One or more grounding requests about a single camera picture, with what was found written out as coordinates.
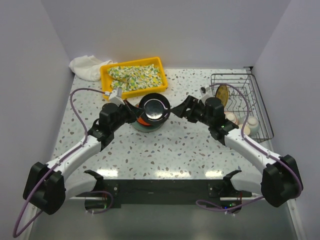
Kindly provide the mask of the glossy black plate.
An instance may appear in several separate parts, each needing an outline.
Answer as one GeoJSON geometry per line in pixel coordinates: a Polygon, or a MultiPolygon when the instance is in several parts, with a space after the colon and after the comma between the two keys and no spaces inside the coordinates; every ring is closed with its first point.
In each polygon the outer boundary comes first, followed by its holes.
{"type": "Polygon", "coordinates": [[[141,119],[149,125],[163,124],[171,114],[168,99],[159,93],[149,93],[139,102],[138,107],[143,109],[141,119]]]}

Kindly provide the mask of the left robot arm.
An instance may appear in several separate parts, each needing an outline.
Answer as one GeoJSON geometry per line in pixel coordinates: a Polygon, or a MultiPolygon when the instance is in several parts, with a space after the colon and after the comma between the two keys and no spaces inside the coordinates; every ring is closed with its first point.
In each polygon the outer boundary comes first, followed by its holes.
{"type": "Polygon", "coordinates": [[[135,122],[144,111],[142,107],[134,106],[127,100],[120,105],[104,104],[99,117],[76,146],[54,160],[37,162],[31,167],[23,199],[48,215],[57,212],[66,200],[65,182],[69,176],[85,161],[106,148],[113,141],[116,130],[124,124],[135,122]]]}

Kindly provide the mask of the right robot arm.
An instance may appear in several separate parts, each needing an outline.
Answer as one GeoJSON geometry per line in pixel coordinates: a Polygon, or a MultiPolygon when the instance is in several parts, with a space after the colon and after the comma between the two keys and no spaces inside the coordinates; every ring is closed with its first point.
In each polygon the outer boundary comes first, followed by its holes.
{"type": "Polygon", "coordinates": [[[216,141],[239,153],[259,171],[259,174],[249,175],[235,170],[226,175],[222,189],[227,196],[233,197],[239,191],[251,192],[279,207],[302,193],[303,183],[296,160],[290,155],[274,153],[245,135],[238,125],[226,119],[220,99],[209,97],[201,101],[188,96],[172,108],[171,113],[191,123],[208,126],[216,141]]]}

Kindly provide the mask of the large celadon green plate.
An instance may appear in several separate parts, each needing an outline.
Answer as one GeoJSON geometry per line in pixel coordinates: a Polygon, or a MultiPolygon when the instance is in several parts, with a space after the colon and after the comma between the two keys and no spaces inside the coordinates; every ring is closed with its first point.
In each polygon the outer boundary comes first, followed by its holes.
{"type": "Polygon", "coordinates": [[[137,131],[144,132],[144,133],[150,133],[154,132],[158,129],[160,129],[163,126],[163,123],[158,125],[151,125],[151,126],[144,126],[139,124],[137,121],[133,122],[131,126],[136,129],[137,131]]]}

